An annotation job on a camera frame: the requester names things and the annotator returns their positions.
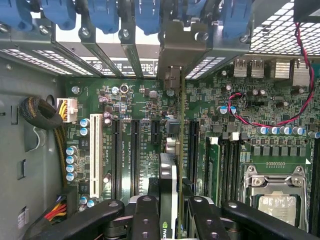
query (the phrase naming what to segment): motherboard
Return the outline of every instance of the motherboard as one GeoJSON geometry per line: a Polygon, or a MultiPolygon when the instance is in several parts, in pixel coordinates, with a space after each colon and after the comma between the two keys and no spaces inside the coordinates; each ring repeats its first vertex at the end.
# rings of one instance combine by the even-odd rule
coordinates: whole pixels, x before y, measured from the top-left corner
{"type": "Polygon", "coordinates": [[[71,163],[76,174],[69,184],[78,186],[79,198],[127,204],[133,196],[146,195],[150,180],[159,177],[160,153],[180,158],[183,145],[179,176],[188,180],[195,195],[210,197],[217,206],[238,200],[307,230],[320,95],[315,93],[294,122],[256,127],[228,112],[233,93],[246,93],[232,101],[235,114],[275,125],[299,112],[308,87],[230,75],[226,69],[201,81],[186,81],[182,117],[181,93],[164,90],[161,81],[68,79],[66,97],[77,100],[78,110],[77,120],[66,128],[67,147],[76,149],[71,163]]]}

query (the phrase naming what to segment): red and black wire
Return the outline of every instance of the red and black wire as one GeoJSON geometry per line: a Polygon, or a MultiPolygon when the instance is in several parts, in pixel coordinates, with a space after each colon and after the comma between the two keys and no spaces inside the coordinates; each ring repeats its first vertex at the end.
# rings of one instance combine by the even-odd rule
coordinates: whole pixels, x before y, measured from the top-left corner
{"type": "Polygon", "coordinates": [[[238,119],[239,121],[243,122],[246,125],[251,125],[251,126],[255,126],[255,127],[267,127],[267,128],[268,127],[281,127],[281,126],[284,126],[288,123],[291,123],[291,122],[297,120],[304,113],[304,111],[307,109],[307,106],[309,105],[309,103],[311,102],[311,100],[313,99],[314,94],[315,94],[315,71],[312,68],[311,62],[307,56],[307,51],[305,50],[303,43],[302,43],[302,40],[301,40],[300,25],[301,25],[300,22],[295,23],[296,28],[295,28],[294,36],[296,37],[296,42],[300,47],[301,55],[303,56],[305,65],[309,69],[310,79],[309,79],[309,95],[308,95],[305,103],[303,104],[302,108],[300,109],[299,113],[297,115],[291,117],[290,119],[285,120],[285,121],[281,121],[275,125],[261,124],[258,122],[250,122],[248,120],[244,120],[240,115],[234,114],[231,110],[232,100],[235,98],[243,98],[246,95],[246,93],[243,93],[243,92],[236,92],[229,97],[227,108],[228,108],[229,113],[232,116],[234,116],[236,119],[238,119]]]}

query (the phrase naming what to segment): white pci slot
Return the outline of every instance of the white pci slot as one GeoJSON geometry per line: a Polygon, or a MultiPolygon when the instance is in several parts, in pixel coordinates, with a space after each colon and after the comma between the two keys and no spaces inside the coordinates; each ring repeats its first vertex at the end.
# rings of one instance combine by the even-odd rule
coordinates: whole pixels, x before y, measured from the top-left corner
{"type": "Polygon", "coordinates": [[[100,198],[102,194],[102,120],[102,114],[90,114],[90,198],[100,198]]]}

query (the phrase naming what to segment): green circuit board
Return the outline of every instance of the green circuit board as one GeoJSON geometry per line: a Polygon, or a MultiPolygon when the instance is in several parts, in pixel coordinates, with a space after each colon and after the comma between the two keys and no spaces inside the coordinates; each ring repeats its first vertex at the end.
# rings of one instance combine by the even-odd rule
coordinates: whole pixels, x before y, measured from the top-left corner
{"type": "MultiPolygon", "coordinates": [[[[257,128],[245,125],[234,119],[230,114],[220,114],[218,107],[226,106],[229,96],[233,92],[249,92],[253,89],[265,90],[263,96],[247,96],[233,102],[237,113],[251,122],[263,124],[275,124],[287,120],[296,115],[308,95],[305,93],[291,95],[291,87],[275,87],[273,79],[218,77],[211,76],[198,82],[187,81],[185,101],[185,122],[183,141],[183,177],[195,178],[194,193],[196,195],[208,195],[219,206],[222,201],[228,199],[240,199],[240,185],[243,182],[245,171],[249,165],[255,165],[260,174],[277,175],[292,174],[297,166],[302,166],[307,178],[307,194],[310,198],[312,185],[312,164],[314,154],[314,140],[308,137],[308,131],[319,129],[319,93],[316,92],[314,100],[300,119],[286,125],[304,129],[303,135],[259,134],[257,128]],[[226,85],[231,85],[231,91],[224,91],[226,85]],[[288,107],[277,108],[282,97],[289,103],[288,107]],[[223,134],[246,134],[248,140],[239,140],[237,144],[230,139],[222,139],[219,145],[208,144],[210,137],[221,139],[223,134]],[[287,155],[273,152],[273,149],[288,149],[287,155]],[[190,162],[195,169],[190,170],[190,162]]],[[[167,118],[163,115],[166,111],[171,118],[178,118],[180,114],[180,96],[175,92],[169,96],[163,90],[163,83],[157,80],[128,80],[128,79],[98,79],[98,78],[71,78],[66,82],[66,97],[77,99],[78,122],[67,124],[68,146],[79,146],[80,125],[79,121],[89,118],[90,114],[103,113],[106,106],[112,107],[113,119],[120,120],[121,134],[121,192],[114,196],[110,184],[103,184],[103,195],[99,200],[117,197],[125,204],[133,195],[131,188],[132,166],[130,154],[133,146],[132,121],[139,120],[140,138],[139,144],[134,146],[139,154],[138,176],[135,184],[138,186],[138,194],[145,195],[148,192],[149,178],[158,177],[159,155],[166,148],[166,138],[171,137],[166,131],[167,118]],[[112,94],[112,87],[128,85],[128,93],[112,94]],[[71,89],[78,86],[80,94],[73,94],[71,89]],[[156,97],[145,95],[140,89],[156,91],[156,97]],[[99,104],[101,95],[111,99],[105,105],[99,104]],[[152,142],[154,129],[152,123],[158,125],[159,141],[152,142]]],[[[112,169],[111,157],[115,146],[112,143],[112,126],[103,128],[103,173],[112,169]]],[[[89,181],[90,170],[88,165],[89,150],[80,149],[77,160],[78,178],[70,184],[77,185],[80,181],[89,181]]]]}

